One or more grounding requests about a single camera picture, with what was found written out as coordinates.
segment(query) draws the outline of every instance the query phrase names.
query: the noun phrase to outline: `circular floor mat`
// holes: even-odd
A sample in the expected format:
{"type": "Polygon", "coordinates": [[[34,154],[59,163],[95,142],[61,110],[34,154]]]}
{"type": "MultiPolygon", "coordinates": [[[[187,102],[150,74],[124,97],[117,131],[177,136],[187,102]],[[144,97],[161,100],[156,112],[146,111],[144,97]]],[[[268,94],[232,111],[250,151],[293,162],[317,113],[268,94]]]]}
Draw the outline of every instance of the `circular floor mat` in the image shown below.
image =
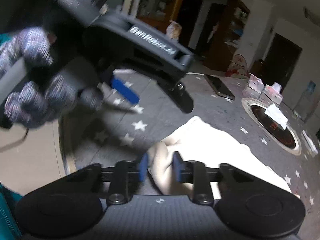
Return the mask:
{"type": "Polygon", "coordinates": [[[265,103],[254,98],[243,98],[242,106],[259,127],[279,146],[294,155],[301,154],[301,142],[297,133],[289,124],[287,124],[286,130],[279,128],[278,124],[264,113],[268,107],[265,103]]]}

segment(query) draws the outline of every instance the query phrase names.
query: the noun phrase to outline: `door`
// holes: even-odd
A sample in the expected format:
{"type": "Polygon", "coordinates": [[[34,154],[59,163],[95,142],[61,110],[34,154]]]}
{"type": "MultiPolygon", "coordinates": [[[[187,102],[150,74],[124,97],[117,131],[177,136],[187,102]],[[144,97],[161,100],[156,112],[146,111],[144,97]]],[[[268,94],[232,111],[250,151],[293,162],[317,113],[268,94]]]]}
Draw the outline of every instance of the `door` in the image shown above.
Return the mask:
{"type": "Polygon", "coordinates": [[[196,47],[197,55],[205,56],[206,52],[210,49],[213,38],[209,39],[210,33],[212,32],[212,28],[221,20],[225,7],[223,4],[212,3],[196,47]]]}
{"type": "Polygon", "coordinates": [[[182,2],[176,22],[182,27],[179,43],[186,48],[195,27],[201,5],[202,0],[183,0],[182,2]]]}
{"type": "Polygon", "coordinates": [[[281,93],[287,85],[302,48],[277,34],[273,38],[267,57],[263,63],[261,79],[264,84],[281,85],[281,93]]]}

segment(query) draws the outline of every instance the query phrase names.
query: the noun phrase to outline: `gray rug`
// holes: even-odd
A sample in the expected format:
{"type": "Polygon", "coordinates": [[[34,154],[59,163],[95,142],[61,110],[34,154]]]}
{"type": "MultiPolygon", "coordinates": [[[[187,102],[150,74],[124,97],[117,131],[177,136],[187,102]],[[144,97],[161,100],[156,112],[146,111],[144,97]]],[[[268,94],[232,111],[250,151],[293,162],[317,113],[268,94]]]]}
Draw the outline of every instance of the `gray rug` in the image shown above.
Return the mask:
{"type": "MultiPolygon", "coordinates": [[[[107,90],[104,109],[93,112],[78,107],[65,116],[61,121],[60,130],[66,169],[73,171],[91,163],[102,163],[104,167],[108,167],[120,160],[134,160],[155,142],[198,115],[204,122],[228,132],[240,143],[248,145],[252,153],[279,176],[290,178],[290,189],[301,196],[307,210],[299,235],[303,239],[318,239],[319,156],[312,158],[303,144],[301,155],[294,156],[282,149],[258,127],[241,105],[241,99],[246,97],[243,95],[246,81],[221,78],[236,96],[235,101],[229,102],[216,96],[203,76],[187,75],[183,82],[194,99],[195,108],[191,114],[184,114],[153,80],[138,73],[119,74],[118,77],[128,81],[127,85],[140,95],[139,107],[131,109],[132,106],[117,92],[107,90]]],[[[300,135],[302,128],[292,119],[292,111],[285,105],[281,105],[281,110],[300,135]]],[[[148,178],[136,193],[160,192],[148,178]]]]}

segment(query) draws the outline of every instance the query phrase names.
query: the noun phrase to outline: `wire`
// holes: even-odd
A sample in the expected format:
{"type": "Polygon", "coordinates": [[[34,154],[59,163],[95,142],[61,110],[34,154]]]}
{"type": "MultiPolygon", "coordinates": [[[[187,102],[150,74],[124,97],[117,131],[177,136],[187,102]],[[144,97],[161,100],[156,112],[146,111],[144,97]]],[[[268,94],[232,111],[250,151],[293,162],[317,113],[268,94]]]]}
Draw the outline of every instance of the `wire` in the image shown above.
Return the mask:
{"type": "Polygon", "coordinates": [[[9,144],[7,144],[5,146],[0,147],[0,153],[3,153],[3,152],[5,152],[5,151],[7,151],[7,150],[9,150],[11,148],[14,148],[14,147],[20,145],[21,143],[23,143],[26,140],[26,138],[28,136],[28,133],[29,133],[29,128],[26,129],[26,132],[25,132],[24,136],[21,139],[15,141],[15,142],[9,143],[9,144]]]}

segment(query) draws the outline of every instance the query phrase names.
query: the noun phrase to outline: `glove finger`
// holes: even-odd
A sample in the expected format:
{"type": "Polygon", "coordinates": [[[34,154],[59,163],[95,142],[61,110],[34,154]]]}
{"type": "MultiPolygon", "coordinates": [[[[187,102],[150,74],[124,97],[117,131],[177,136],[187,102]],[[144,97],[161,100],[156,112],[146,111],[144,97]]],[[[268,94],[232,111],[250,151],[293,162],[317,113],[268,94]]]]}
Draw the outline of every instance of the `glove finger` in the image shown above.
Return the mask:
{"type": "Polygon", "coordinates": [[[4,114],[12,123],[22,123],[28,127],[32,122],[31,115],[20,107],[19,93],[11,93],[4,105],[4,114]]]}
{"type": "Polygon", "coordinates": [[[44,97],[38,91],[34,82],[28,82],[19,95],[21,109],[29,113],[35,120],[46,120],[52,109],[48,107],[44,97]]]}
{"type": "Polygon", "coordinates": [[[16,37],[0,46],[0,79],[20,57],[16,37]]]}
{"type": "Polygon", "coordinates": [[[44,98],[55,112],[65,112],[76,106],[77,92],[58,75],[52,79],[44,98]]]}
{"type": "Polygon", "coordinates": [[[18,35],[23,57],[36,65],[51,65],[48,34],[40,27],[23,30],[18,35]]]}
{"type": "Polygon", "coordinates": [[[81,92],[80,101],[91,109],[100,109],[103,103],[103,93],[98,88],[87,88],[81,92]]]}

